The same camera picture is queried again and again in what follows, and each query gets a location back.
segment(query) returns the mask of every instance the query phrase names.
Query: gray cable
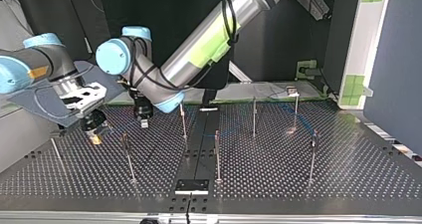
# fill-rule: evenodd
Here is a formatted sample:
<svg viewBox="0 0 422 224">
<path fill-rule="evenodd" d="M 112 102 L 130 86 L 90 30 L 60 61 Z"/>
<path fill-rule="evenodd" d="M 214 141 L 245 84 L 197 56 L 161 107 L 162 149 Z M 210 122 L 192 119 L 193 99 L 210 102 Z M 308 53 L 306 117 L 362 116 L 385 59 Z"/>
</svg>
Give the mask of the gray cable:
<svg viewBox="0 0 422 224">
<path fill-rule="evenodd" d="M 38 108 L 39 108 L 42 112 L 46 113 L 48 116 L 50 116 L 50 117 L 52 117 L 52 118 L 57 118 L 57 119 L 68 118 L 68 117 L 70 117 L 70 116 L 72 116 L 72 115 L 75 115 L 75 114 L 77 113 L 77 112 L 75 112 L 75 111 L 72 111 L 72 112 L 68 112 L 68 113 L 67 113 L 67 114 L 65 114 L 65 115 L 57 116 L 57 115 L 54 115 L 54 114 L 52 114 L 52 113 L 50 113 L 50 112 L 47 112 L 47 110 L 46 110 L 46 109 L 44 109 L 44 107 L 41 105 L 40 100 L 38 100 L 38 95 L 37 95 L 37 92 L 38 92 L 40 89 L 45 89 L 45 88 L 47 88 L 47 87 L 36 88 L 36 89 L 34 90 L 34 101 L 35 101 L 35 104 L 37 104 Z"/>
<path fill-rule="evenodd" d="M 21 5 L 20 3 L 19 3 L 19 1 L 18 0 L 12 0 L 12 1 L 15 1 L 19 6 Z M 28 35 L 30 35 L 30 36 L 34 36 L 34 34 L 30 31 L 30 30 L 28 30 L 28 28 L 27 27 L 25 27 L 23 24 L 22 24 L 22 22 L 21 22 L 21 20 L 19 20 L 19 18 L 18 18 L 18 16 L 16 16 L 16 14 L 15 14 L 15 12 L 13 12 L 13 10 L 12 10 L 12 8 L 9 6 L 9 4 L 7 4 L 7 2 L 6 2 L 6 0 L 3 0 L 3 3 L 2 3 L 5 7 L 6 7 L 6 9 L 11 13 L 11 15 L 13 15 L 13 17 L 15 17 L 15 19 L 16 19 L 16 21 L 19 23 L 19 25 L 21 26 L 21 28 L 22 29 L 24 29 L 24 31 L 26 32 L 26 33 L 28 33 Z"/>
<path fill-rule="evenodd" d="M 100 12 L 104 12 L 105 10 L 101 9 L 99 6 L 97 6 L 96 2 L 94 2 L 94 0 L 91 0 L 91 3 L 94 5 L 94 7 L 97 8 L 97 10 L 99 10 Z"/>
</svg>

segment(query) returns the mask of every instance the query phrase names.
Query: wire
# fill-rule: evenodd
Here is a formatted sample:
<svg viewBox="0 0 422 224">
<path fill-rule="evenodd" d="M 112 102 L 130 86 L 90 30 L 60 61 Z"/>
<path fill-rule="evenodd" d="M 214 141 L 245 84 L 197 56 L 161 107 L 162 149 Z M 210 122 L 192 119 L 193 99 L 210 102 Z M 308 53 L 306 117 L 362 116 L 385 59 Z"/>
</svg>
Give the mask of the wire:
<svg viewBox="0 0 422 224">
<path fill-rule="evenodd" d="M 72 111 L 72 112 L 69 112 L 69 113 L 67 113 L 67 114 L 65 114 L 65 115 L 57 116 L 57 115 L 55 115 L 55 114 L 52 114 L 52 113 L 50 113 L 50 112 L 47 112 L 47 110 L 46 110 L 46 109 L 44 109 L 44 107 L 41 105 L 40 101 L 38 100 L 38 95 L 37 95 L 37 93 L 38 93 L 38 91 L 39 91 L 39 90 L 40 90 L 40 88 L 36 88 L 36 89 L 34 90 L 34 101 L 35 101 L 35 104 L 37 104 L 38 108 L 39 108 L 42 112 L 46 113 L 48 116 L 50 116 L 50 117 L 52 117 L 52 118 L 63 119 L 63 118 L 68 118 L 68 117 L 70 117 L 70 116 L 73 116 L 73 115 L 75 115 L 75 114 L 77 113 L 76 111 Z"/>
<path fill-rule="evenodd" d="M 91 3 L 94 5 L 94 7 L 96 7 L 97 8 L 97 10 L 99 10 L 100 12 L 104 12 L 105 10 L 103 10 L 103 9 L 101 9 L 97 4 L 96 4 L 96 2 L 94 2 L 94 0 L 91 0 Z"/>
<path fill-rule="evenodd" d="M 312 18 L 312 6 L 313 5 L 313 0 L 310 0 L 310 5 L 308 7 L 308 12 L 310 14 L 310 35 L 311 35 L 311 46 L 313 48 L 313 52 L 314 52 L 314 56 L 317 57 L 317 52 L 314 46 L 314 33 L 313 33 L 313 18 Z M 332 87 L 329 85 L 328 81 L 326 80 L 325 74 L 322 71 L 322 68 L 318 68 L 320 75 L 322 76 L 323 81 L 325 82 L 325 84 L 328 86 L 329 91 L 332 92 L 332 94 L 334 95 L 334 97 L 338 100 L 338 96 L 335 94 L 334 90 L 332 89 Z"/>
<path fill-rule="evenodd" d="M 328 81 L 325 78 L 325 75 L 323 74 L 322 68 L 319 68 L 320 75 L 322 76 L 323 82 L 328 86 L 328 88 L 331 90 L 332 95 L 335 97 L 336 100 L 338 100 L 338 96 L 335 94 L 335 91 L 332 89 L 332 87 L 329 85 Z"/>
<path fill-rule="evenodd" d="M 135 38 L 135 39 L 131 39 L 131 41 L 132 41 L 132 52 L 134 53 L 134 54 L 136 54 L 136 41 L 138 41 L 138 40 L 142 40 L 142 39 L 140 39 L 140 38 Z M 153 78 L 151 78 L 150 76 L 149 76 L 149 73 L 152 71 L 152 69 L 149 69 L 147 72 L 146 71 L 144 71 L 143 69 L 142 69 L 142 67 L 140 66 L 140 64 L 139 64 L 139 62 L 137 61 L 137 59 L 135 58 L 135 56 L 131 56 L 131 59 L 132 59 L 132 63 L 133 63 L 133 66 L 132 66 L 132 68 L 134 68 L 134 67 L 137 67 L 138 69 L 139 69 L 139 71 L 142 73 L 142 77 L 140 78 L 140 79 L 143 79 L 143 78 L 147 78 L 149 81 L 151 81 L 152 83 L 154 83 L 154 84 L 156 84 L 156 85 L 158 85 L 159 87 L 161 87 L 161 88 L 164 88 L 164 89 L 167 89 L 167 90 L 171 90 L 171 91 L 186 91 L 186 90 L 189 90 L 189 89 L 192 89 L 192 88 L 194 88 L 195 86 L 197 86 L 207 75 L 208 75 L 208 73 L 211 71 L 211 68 L 208 68 L 208 71 L 206 71 L 199 79 L 198 79 L 198 81 L 196 81 L 193 85 L 191 85 L 191 86 L 187 86 L 187 87 L 185 87 L 185 88 L 177 88 L 177 87 L 175 87 L 174 85 L 173 86 L 167 86 L 167 85 L 164 85 L 164 84 L 162 84 L 162 83 L 160 83 L 160 82 L 158 82 L 158 81 L 156 81 L 156 80 L 154 80 Z M 165 80 L 165 81 L 167 81 L 167 83 L 170 83 L 168 80 L 167 80 L 167 78 L 164 76 L 164 74 L 162 73 L 162 71 L 161 71 L 161 69 L 160 68 L 156 68 L 156 69 L 158 69 L 158 70 L 160 70 L 159 71 L 159 74 L 160 74 L 160 76 Z"/>
<path fill-rule="evenodd" d="M 20 3 L 19 3 L 19 1 L 18 0 L 13 0 L 13 1 L 15 1 L 19 6 L 21 5 Z M 3 3 L 2 3 L 5 7 L 6 7 L 6 9 L 10 12 L 10 14 L 12 14 L 13 15 L 13 17 L 16 19 L 16 21 L 19 23 L 19 25 L 20 25 L 20 27 L 28 34 L 28 35 L 30 35 L 30 36 L 34 36 L 34 33 L 32 33 L 28 28 L 26 28 L 23 24 L 22 24 L 22 22 L 21 22 L 21 20 L 19 20 L 19 18 L 18 18 L 18 16 L 16 16 L 16 14 L 15 14 L 15 12 L 12 10 L 12 8 L 9 6 L 9 4 L 7 4 L 7 2 L 6 2 L 6 0 L 3 0 Z"/>
<path fill-rule="evenodd" d="M 230 30 L 229 21 L 227 18 L 227 5 L 229 6 L 230 13 L 232 14 L 232 24 L 233 29 Z M 222 12 L 223 12 L 223 19 L 224 19 L 224 26 L 226 28 L 227 35 L 229 36 L 229 46 L 233 46 L 239 41 L 239 36 L 237 35 L 237 17 L 235 13 L 235 9 L 233 7 L 232 0 L 223 0 L 221 2 Z"/>
</svg>

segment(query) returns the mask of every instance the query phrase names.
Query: robotic arm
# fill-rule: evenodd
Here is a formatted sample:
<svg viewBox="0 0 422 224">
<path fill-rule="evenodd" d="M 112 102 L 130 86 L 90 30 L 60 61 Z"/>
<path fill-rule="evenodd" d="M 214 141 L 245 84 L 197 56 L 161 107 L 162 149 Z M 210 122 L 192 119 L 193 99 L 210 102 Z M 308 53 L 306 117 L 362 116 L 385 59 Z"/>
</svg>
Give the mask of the robotic arm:
<svg viewBox="0 0 422 224">
<path fill-rule="evenodd" d="M 100 143 L 99 131 L 106 125 L 106 117 L 96 110 L 103 103 L 106 88 L 99 83 L 85 84 L 66 47 L 52 33 L 36 36 L 24 41 L 19 51 L 0 50 L 0 94 L 11 94 L 20 90 L 34 89 L 34 99 L 39 108 L 53 118 L 75 115 L 83 130 L 93 143 Z M 33 86 L 48 80 L 48 86 Z M 39 103 L 37 91 L 53 87 L 68 114 L 57 116 L 47 112 Z"/>
<path fill-rule="evenodd" d="M 125 77 L 161 111 L 172 112 L 184 99 L 184 87 L 229 51 L 228 30 L 238 33 L 279 1 L 231 0 L 229 6 L 218 5 L 160 69 L 148 59 L 151 38 L 143 27 L 125 27 L 122 37 L 101 44 L 97 62 L 104 72 Z"/>
</svg>

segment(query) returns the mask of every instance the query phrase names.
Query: gray wall panel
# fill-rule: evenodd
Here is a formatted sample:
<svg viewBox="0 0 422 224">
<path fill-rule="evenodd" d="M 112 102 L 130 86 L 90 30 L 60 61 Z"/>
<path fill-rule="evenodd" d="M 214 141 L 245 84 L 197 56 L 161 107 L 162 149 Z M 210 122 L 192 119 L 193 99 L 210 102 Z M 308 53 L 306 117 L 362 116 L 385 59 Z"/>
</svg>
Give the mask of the gray wall panel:
<svg viewBox="0 0 422 224">
<path fill-rule="evenodd" d="M 390 0 L 364 114 L 413 151 L 422 153 L 422 0 Z"/>
</svg>

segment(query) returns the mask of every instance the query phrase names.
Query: metal frame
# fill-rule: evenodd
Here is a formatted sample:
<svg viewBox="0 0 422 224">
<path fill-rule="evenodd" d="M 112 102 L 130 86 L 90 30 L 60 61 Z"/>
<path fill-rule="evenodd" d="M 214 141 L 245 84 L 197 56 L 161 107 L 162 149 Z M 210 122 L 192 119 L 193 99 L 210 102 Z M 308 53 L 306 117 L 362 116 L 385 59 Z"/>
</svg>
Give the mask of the metal frame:
<svg viewBox="0 0 422 224">
<path fill-rule="evenodd" d="M 335 115 L 343 115 L 335 110 Z M 370 223 L 394 223 L 422 221 L 422 217 L 414 217 L 420 213 L 421 199 L 386 199 L 376 200 L 345 200 L 343 198 L 323 200 L 323 199 L 302 199 L 285 200 L 246 198 L 237 200 L 236 198 L 218 197 L 214 193 L 215 187 L 219 184 L 216 180 L 216 155 L 215 155 L 215 131 L 220 128 L 221 111 L 198 112 L 194 129 L 189 134 L 186 150 L 179 162 L 179 168 L 173 182 L 173 187 L 178 179 L 207 179 L 210 181 L 208 195 L 176 195 L 173 191 L 169 196 L 141 198 L 26 198 L 0 196 L 0 203 L 3 209 L 12 206 L 17 207 L 16 211 L 0 211 L 0 220 L 80 220 L 87 222 L 108 221 L 110 223 L 139 222 L 142 218 L 159 219 L 162 223 L 185 223 L 186 214 L 192 223 L 311 223 L 311 222 L 370 222 Z M 245 117 L 252 123 L 252 115 Z M 405 155 L 371 131 L 364 123 L 356 123 L 355 128 L 359 129 L 361 135 L 370 140 L 371 145 L 375 145 L 385 152 L 383 155 L 390 156 L 396 165 L 406 167 L 406 172 L 416 182 L 422 182 L 421 169 Z M 51 148 L 47 143 L 40 150 Z M 7 178 L 8 175 L 18 171 L 20 167 L 31 162 L 31 159 L 23 159 L 21 163 L 12 166 L 9 174 L 2 173 L 1 176 Z M 67 210 L 66 212 L 48 212 L 46 210 Z"/>
</svg>

